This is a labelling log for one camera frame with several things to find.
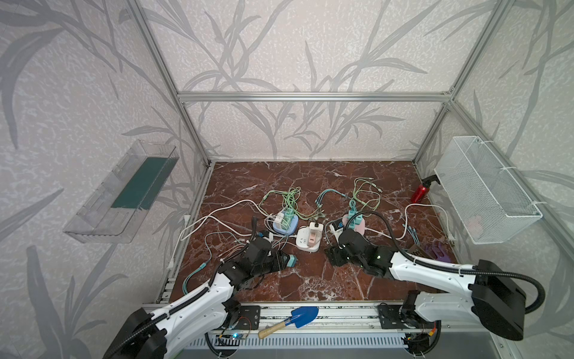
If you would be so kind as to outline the teal plug adapter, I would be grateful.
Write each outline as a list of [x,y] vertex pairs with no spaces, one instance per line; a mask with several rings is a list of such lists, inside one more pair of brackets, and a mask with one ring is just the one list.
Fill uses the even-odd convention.
[[294,256],[293,254],[290,254],[288,256],[288,261],[287,261],[286,267],[287,268],[293,268],[296,265],[296,263],[297,263],[296,256]]

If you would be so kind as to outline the pink plug adapter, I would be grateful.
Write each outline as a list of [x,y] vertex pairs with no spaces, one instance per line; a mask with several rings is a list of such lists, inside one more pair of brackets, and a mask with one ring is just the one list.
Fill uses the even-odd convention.
[[312,246],[318,245],[321,242],[322,228],[311,228],[309,232],[309,243]]

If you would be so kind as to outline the white power strip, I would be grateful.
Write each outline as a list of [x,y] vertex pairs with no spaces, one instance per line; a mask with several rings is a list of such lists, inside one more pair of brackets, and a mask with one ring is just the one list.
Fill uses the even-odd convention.
[[298,232],[297,232],[297,236],[296,236],[296,240],[295,240],[295,245],[298,249],[302,250],[302,251],[306,251],[309,253],[315,253],[319,250],[319,247],[321,245],[321,242],[318,245],[312,246],[309,243],[309,232],[311,228],[317,228],[317,227],[321,227],[322,228],[322,235],[323,235],[323,230],[324,230],[324,225],[323,224],[318,224],[315,222],[311,222],[308,226],[306,227],[301,227]]

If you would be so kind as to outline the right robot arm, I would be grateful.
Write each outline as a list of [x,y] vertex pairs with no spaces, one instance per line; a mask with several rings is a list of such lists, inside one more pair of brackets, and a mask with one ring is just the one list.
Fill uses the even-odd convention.
[[430,293],[409,292],[402,305],[381,314],[410,328],[443,321],[478,323],[499,337],[521,341],[526,314],[546,299],[539,281],[503,272],[488,260],[476,266],[442,263],[413,256],[397,246],[374,245],[354,230],[343,230],[325,254],[335,267],[353,264],[375,278],[430,287]]

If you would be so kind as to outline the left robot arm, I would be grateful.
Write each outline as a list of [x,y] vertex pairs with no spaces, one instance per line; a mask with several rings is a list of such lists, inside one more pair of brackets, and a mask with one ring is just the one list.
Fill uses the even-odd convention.
[[234,295],[254,279],[281,272],[297,262],[263,238],[255,238],[224,260],[211,278],[179,300],[151,313],[131,314],[104,354],[105,358],[174,358],[210,331],[233,327],[241,305]]

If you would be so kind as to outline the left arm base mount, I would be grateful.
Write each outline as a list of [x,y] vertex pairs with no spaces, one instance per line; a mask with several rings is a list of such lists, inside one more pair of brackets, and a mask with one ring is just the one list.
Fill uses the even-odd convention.
[[257,330],[261,319],[261,309],[259,305],[239,305],[228,314],[223,328],[240,331]]

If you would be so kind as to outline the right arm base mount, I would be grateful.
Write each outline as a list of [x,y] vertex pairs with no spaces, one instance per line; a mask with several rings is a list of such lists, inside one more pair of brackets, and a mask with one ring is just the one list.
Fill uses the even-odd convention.
[[414,311],[405,310],[403,305],[381,303],[377,306],[377,312],[382,329],[430,331],[435,327],[434,322],[424,320]]

